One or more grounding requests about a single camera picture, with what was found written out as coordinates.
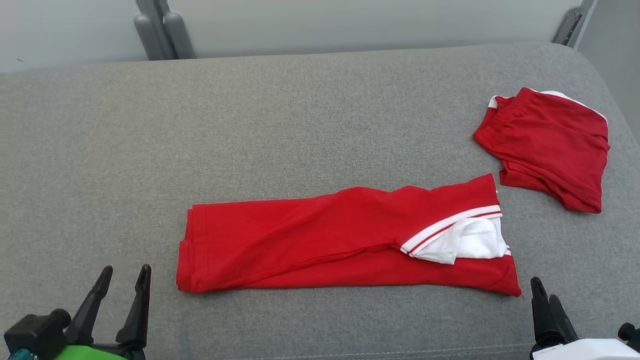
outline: red fabric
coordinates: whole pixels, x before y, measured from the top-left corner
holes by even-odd
[[[201,293],[239,288],[441,284],[519,296],[513,258],[432,263],[400,246],[435,222],[497,205],[493,177],[425,190],[350,188],[311,199],[194,205],[180,243],[177,284]]]
[[[567,210],[600,213],[606,120],[575,101],[529,88],[496,100],[474,138],[502,160],[500,183],[546,192]]]

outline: red stripe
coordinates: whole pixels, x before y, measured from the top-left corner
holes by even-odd
[[[479,218],[479,217],[485,217],[486,215],[501,214],[501,213],[502,213],[502,211],[499,211],[499,210],[498,210],[498,211],[492,211],[491,213],[478,214],[478,215],[475,215],[475,216],[472,216],[472,217],[473,217],[473,218]],[[409,251],[409,253],[408,253],[408,254],[411,254],[412,252],[414,252],[414,251],[415,251],[415,249],[419,248],[419,247],[420,247],[420,245],[422,245],[423,243],[425,243],[427,240],[431,239],[432,237],[436,236],[437,234],[440,234],[441,232],[445,231],[446,229],[448,229],[448,228],[452,227],[452,226],[453,226],[453,224],[455,224],[455,222],[454,222],[454,223],[452,223],[452,224],[449,224],[449,225],[447,225],[447,226],[443,227],[442,229],[440,229],[440,230],[436,231],[435,233],[433,233],[433,234],[429,235],[426,239],[424,239],[424,240],[420,241],[420,242],[418,243],[418,245],[414,246],[414,247],[413,247],[413,249],[411,249],[411,251]]]

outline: gray fabric surface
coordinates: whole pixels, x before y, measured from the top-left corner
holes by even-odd
[[[526,359],[529,279],[582,337],[640,325],[640,149],[600,76],[552,44],[114,63],[5,75],[0,329],[74,312],[115,268],[94,337],[123,324],[153,268],[149,359]],[[499,186],[522,298],[443,286],[175,286],[194,203],[392,190],[500,169],[471,134],[491,96],[557,90],[609,119],[599,215]]]

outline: red clothing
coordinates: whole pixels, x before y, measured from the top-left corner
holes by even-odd
[[[194,205],[177,284],[194,293],[441,284],[519,296],[515,264],[499,234],[501,216],[490,174],[431,191],[359,187],[310,199]],[[474,232],[456,226],[469,222],[497,227],[497,235],[484,238],[489,245],[480,258],[467,258],[476,256],[478,244],[466,245],[476,241]],[[440,258],[429,244],[454,254]],[[432,257],[439,262],[421,259]]]
[[[476,141],[502,160],[500,183],[548,193],[567,210],[602,211],[607,121],[559,92],[494,97]]]

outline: red garment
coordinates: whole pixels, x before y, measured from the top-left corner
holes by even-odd
[[[481,252],[478,256],[485,258],[455,258],[478,246],[462,249],[465,241],[476,241],[475,230],[464,235],[463,229],[456,237],[458,224],[495,223],[499,235],[501,216],[490,174],[431,191],[358,187],[310,199],[194,205],[180,243],[177,284],[193,293],[441,284],[519,296],[508,248],[495,258]],[[462,249],[452,265],[419,259],[422,253],[437,255],[428,244],[440,241],[446,247],[448,239],[460,241],[454,251]]]
[[[559,92],[493,97],[476,141],[502,160],[500,183],[548,193],[567,210],[602,211],[607,120]]]

